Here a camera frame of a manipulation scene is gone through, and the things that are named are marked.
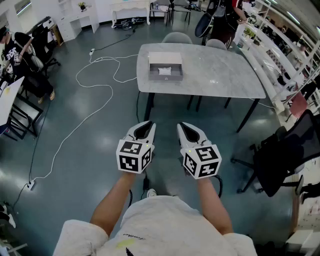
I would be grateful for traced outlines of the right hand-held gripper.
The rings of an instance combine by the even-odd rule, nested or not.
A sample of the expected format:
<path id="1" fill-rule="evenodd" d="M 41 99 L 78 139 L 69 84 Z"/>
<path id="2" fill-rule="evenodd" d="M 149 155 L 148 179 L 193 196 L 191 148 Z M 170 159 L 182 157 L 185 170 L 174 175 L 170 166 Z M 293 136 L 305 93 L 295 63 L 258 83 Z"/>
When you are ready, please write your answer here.
<path id="1" fill-rule="evenodd" d="M 181 147 L 179 160 L 185 173 L 196 180 L 216 176 L 222 163 L 217 145 L 190 123 L 180 122 L 176 128 Z"/>

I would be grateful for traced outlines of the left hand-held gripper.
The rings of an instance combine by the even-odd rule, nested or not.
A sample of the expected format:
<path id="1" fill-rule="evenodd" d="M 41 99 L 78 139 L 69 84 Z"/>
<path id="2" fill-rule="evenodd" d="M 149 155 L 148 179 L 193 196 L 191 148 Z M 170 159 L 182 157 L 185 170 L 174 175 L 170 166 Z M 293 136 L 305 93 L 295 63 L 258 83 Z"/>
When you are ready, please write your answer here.
<path id="1" fill-rule="evenodd" d="M 141 174 L 151 163 L 155 149 L 156 123 L 150 120 L 132 126 L 116 149 L 120 171 Z"/>

